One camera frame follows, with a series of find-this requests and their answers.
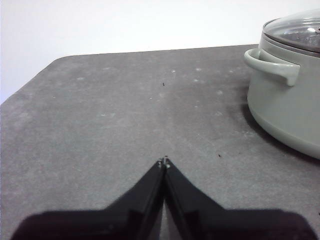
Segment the table surface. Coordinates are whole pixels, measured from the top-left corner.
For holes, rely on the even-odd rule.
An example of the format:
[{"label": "table surface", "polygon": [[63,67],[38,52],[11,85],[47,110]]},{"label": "table surface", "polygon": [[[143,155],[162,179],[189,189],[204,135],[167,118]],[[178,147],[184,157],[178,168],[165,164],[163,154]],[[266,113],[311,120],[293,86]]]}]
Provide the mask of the table surface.
[{"label": "table surface", "polygon": [[164,155],[223,207],[294,211],[319,235],[320,161],[248,109],[243,54],[254,47],[52,62],[1,105],[2,239],[31,214],[105,208]]}]

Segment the gray pot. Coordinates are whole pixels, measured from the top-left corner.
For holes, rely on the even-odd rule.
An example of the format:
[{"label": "gray pot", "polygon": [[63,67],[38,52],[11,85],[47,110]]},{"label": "gray pot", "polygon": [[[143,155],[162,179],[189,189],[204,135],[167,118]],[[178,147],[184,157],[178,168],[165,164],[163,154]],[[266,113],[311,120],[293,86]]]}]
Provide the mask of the gray pot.
[{"label": "gray pot", "polygon": [[244,60],[253,69],[247,100],[255,120],[320,159],[320,9],[267,22]]}]

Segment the pot handle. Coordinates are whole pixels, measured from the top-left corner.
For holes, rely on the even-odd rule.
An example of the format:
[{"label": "pot handle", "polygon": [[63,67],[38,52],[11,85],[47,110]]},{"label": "pot handle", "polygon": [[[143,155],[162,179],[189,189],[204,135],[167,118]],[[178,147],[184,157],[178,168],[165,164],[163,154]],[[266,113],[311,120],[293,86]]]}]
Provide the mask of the pot handle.
[{"label": "pot handle", "polygon": [[271,55],[261,48],[246,51],[244,62],[255,70],[284,77],[290,87],[296,84],[300,70],[300,65]]}]

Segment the lid rim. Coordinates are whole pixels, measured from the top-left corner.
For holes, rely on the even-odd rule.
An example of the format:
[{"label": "lid rim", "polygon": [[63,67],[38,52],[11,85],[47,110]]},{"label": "lid rim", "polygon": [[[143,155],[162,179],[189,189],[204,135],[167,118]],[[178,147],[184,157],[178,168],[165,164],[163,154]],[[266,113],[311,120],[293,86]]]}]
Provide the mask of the lid rim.
[{"label": "lid rim", "polygon": [[316,52],[316,51],[310,51],[310,50],[305,50],[299,47],[295,47],[295,46],[291,46],[282,42],[279,42],[278,40],[274,40],[273,38],[269,37],[265,32],[262,33],[262,37],[268,41],[269,43],[276,45],[280,48],[283,49],[287,49],[290,50],[292,52],[296,52],[299,54],[304,54],[304,55],[308,55],[311,57],[316,57],[316,58],[320,58],[320,52]]}]

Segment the glass lid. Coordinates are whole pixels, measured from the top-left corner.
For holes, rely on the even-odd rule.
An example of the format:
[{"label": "glass lid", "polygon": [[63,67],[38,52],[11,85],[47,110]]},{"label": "glass lid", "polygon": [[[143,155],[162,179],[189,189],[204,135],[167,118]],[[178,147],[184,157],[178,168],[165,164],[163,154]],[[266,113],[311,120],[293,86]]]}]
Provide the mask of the glass lid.
[{"label": "glass lid", "polygon": [[320,53],[320,8],[269,21],[263,33],[282,44]]}]

